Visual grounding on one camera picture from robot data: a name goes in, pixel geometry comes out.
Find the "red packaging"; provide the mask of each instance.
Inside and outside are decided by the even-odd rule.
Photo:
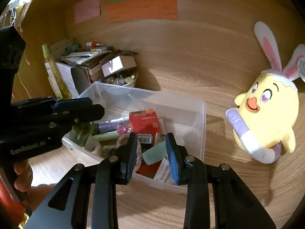
[[[156,133],[161,132],[158,117],[153,109],[130,112],[129,123],[132,132],[151,134],[155,141]]]

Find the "plush toy head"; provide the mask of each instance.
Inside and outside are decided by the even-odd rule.
[[[257,22],[254,32],[272,69],[262,71],[250,90],[236,97],[239,109],[229,109],[226,116],[239,147],[262,163],[272,163],[280,156],[282,144],[288,152],[295,149],[292,127],[298,116],[299,99],[292,81],[300,77],[297,64],[305,57],[305,45],[295,49],[282,70],[278,46],[270,28]]]

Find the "pink inner ear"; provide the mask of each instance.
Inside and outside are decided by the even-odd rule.
[[[263,38],[263,45],[264,45],[265,53],[268,55],[269,61],[271,62],[271,67],[278,71],[282,71],[282,67],[280,66],[280,64],[274,54],[272,46],[266,37]]]
[[[287,70],[286,73],[284,73],[284,75],[287,78],[290,78],[291,76],[293,76],[298,71],[298,61],[302,57],[303,57],[303,55],[298,56],[296,58],[296,61],[295,61],[294,65],[289,70]]]

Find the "green cap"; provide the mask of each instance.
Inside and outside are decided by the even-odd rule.
[[[43,51],[43,57],[44,57],[45,59],[46,59],[46,58],[49,58],[49,57],[51,56],[51,53],[50,53],[48,44],[43,44],[43,45],[42,45],[42,51]]]

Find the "metal rivet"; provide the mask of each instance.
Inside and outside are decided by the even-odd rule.
[[[193,162],[193,161],[195,161],[195,157],[194,157],[194,156],[191,156],[191,155],[187,156],[185,159],[186,159],[187,162]]]
[[[83,168],[83,165],[82,164],[76,164],[74,165],[74,169],[75,170],[81,170]]]
[[[54,128],[54,127],[57,127],[57,124],[54,123],[54,122],[51,122],[51,123],[49,124],[49,128]]]
[[[220,166],[223,170],[229,170],[230,169],[230,166],[228,164],[222,164]]]
[[[116,161],[118,161],[118,157],[117,156],[115,156],[115,155],[113,155],[113,156],[111,156],[110,158],[109,158],[109,161],[110,162],[116,162]]]

